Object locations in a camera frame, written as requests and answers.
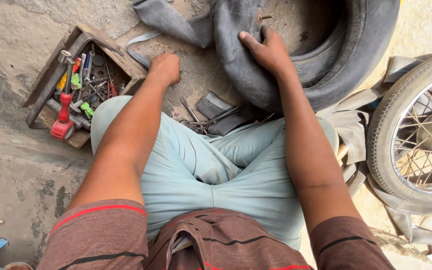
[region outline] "wrench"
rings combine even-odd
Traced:
[[[199,122],[198,117],[196,116],[195,112],[189,106],[189,103],[188,103],[188,100],[186,100],[186,97],[183,96],[182,98],[179,99],[179,101],[181,101],[181,103],[184,105],[184,107],[186,107],[186,109],[188,109],[188,112],[194,118],[194,121]],[[202,134],[207,135],[208,132],[206,130],[202,130]]]

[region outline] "green tool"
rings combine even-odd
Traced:
[[[91,117],[93,117],[93,115],[95,114],[95,111],[93,111],[93,109],[89,106],[89,103],[87,102],[84,102],[81,105],[81,110],[83,110],[86,113],[88,119],[91,119]]]

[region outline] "dirty ground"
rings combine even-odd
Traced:
[[[265,13],[275,15],[268,24],[282,33],[289,50],[304,53],[325,38],[331,11],[327,3],[270,0]],[[175,0],[172,5],[184,17],[200,15],[209,9],[207,0]],[[9,247],[0,251],[0,265],[39,260],[49,231],[92,162],[89,144],[75,150],[50,138],[48,130],[28,129],[24,122],[28,109],[19,107],[46,59],[75,20],[102,29],[123,47],[128,40],[149,30],[139,23],[130,1],[0,0],[0,219],[5,221],[0,224],[0,237],[10,241]],[[177,119],[188,116],[179,98],[186,96],[194,107],[209,91],[233,104],[244,102],[225,78],[214,48],[201,50],[165,35],[134,46],[147,58],[162,52],[176,52],[181,58],[183,80],[176,90],[167,92],[166,114]],[[429,53],[432,53],[432,1],[406,0],[390,46],[359,89],[378,83],[390,56]],[[396,233],[382,203],[366,186],[353,200],[369,226]],[[414,217],[413,222],[432,230],[432,215]],[[305,230],[302,237],[301,252],[315,265]],[[392,261],[398,267],[400,257],[395,258]],[[399,269],[405,269],[404,264],[400,266]]]

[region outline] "right hand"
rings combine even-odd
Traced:
[[[181,81],[179,57],[174,53],[157,55],[151,60],[147,77],[153,77],[166,87],[179,83]]]
[[[266,25],[261,27],[261,34],[264,38],[262,44],[244,31],[239,33],[239,39],[248,47],[256,61],[275,77],[286,69],[294,70],[288,49],[279,34]]]

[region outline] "wooden toolbox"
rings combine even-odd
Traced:
[[[43,94],[43,90],[49,84],[51,76],[56,72],[60,62],[58,61],[58,56],[61,50],[69,50],[69,48],[76,42],[76,40],[83,33],[89,33],[97,37],[99,40],[105,41],[108,45],[111,45],[112,48],[115,48],[124,56],[111,51],[105,46],[98,46],[103,53],[105,53],[108,61],[112,61],[113,64],[117,65],[118,70],[121,71],[122,76],[127,78],[126,87],[119,93],[119,95],[134,95],[134,93],[139,89],[144,79],[146,78],[147,72],[137,63],[135,62],[130,55],[128,55],[125,51],[121,50],[121,46],[117,45],[108,35],[100,31],[99,29],[93,28],[85,23],[76,22],[68,29],[64,37],[60,40],[53,53],[47,60],[39,75],[36,77],[35,82],[31,86],[30,91],[24,97],[21,102],[21,107],[31,107],[34,109],[35,103],[40,96]],[[28,126],[33,129],[41,129],[48,128],[51,129],[51,126],[58,119],[58,115],[54,113],[46,104],[42,106],[40,113],[37,115],[40,122],[33,122],[26,120]],[[84,128],[77,129],[71,138],[67,140],[67,142],[74,146],[75,148],[81,148],[90,138],[90,132]]]

